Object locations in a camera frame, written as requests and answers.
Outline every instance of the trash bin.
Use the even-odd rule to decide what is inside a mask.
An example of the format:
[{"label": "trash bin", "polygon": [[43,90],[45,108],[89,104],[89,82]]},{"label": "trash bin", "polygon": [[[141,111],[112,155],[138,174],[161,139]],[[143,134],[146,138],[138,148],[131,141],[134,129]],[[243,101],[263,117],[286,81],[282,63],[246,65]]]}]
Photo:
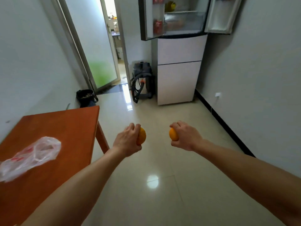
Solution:
[{"label": "trash bin", "polygon": [[76,98],[79,101],[81,108],[95,106],[95,103],[98,102],[95,92],[91,89],[77,91]]}]

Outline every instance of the wooden table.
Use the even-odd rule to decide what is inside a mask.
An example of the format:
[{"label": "wooden table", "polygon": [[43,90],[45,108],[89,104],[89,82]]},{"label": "wooden table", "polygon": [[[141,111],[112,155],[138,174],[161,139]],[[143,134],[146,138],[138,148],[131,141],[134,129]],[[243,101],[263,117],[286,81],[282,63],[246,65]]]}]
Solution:
[{"label": "wooden table", "polygon": [[0,161],[41,137],[54,137],[62,148],[55,160],[0,183],[0,225],[23,223],[59,186],[91,163],[95,137],[109,146],[98,122],[99,106],[24,116],[0,144]]}]

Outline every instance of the black baseboard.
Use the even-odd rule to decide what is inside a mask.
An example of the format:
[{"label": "black baseboard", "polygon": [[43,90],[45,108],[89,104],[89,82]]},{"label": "black baseboard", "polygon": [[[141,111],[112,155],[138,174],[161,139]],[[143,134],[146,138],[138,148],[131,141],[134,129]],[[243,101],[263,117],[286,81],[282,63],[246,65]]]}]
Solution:
[{"label": "black baseboard", "polygon": [[215,119],[220,123],[220,125],[226,130],[226,132],[231,136],[235,143],[241,148],[241,150],[248,156],[255,157],[255,155],[247,148],[247,146],[239,139],[239,137],[230,129],[230,127],[223,121],[223,119],[216,113],[216,111],[209,105],[209,103],[202,97],[202,95],[195,90],[194,94],[200,101],[206,106],[206,108],[211,111]]}]

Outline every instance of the tiled floor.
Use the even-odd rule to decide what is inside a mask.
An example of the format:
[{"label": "tiled floor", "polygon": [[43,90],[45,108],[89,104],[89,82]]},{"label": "tiled floor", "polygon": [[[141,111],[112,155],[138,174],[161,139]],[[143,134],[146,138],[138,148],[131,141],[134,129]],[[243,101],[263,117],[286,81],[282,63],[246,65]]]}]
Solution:
[{"label": "tiled floor", "polygon": [[[123,92],[99,95],[99,121],[112,146],[130,122],[147,138],[113,172],[83,225],[283,225],[201,156],[170,145],[169,125],[183,120],[204,138],[241,151],[199,101],[158,106]],[[92,161],[102,156],[95,141]]]},{"label": "tiled floor", "polygon": [[114,85],[127,84],[128,80],[126,77],[126,66],[124,65],[123,60],[118,60],[118,68],[120,73],[120,81],[116,82]]}]

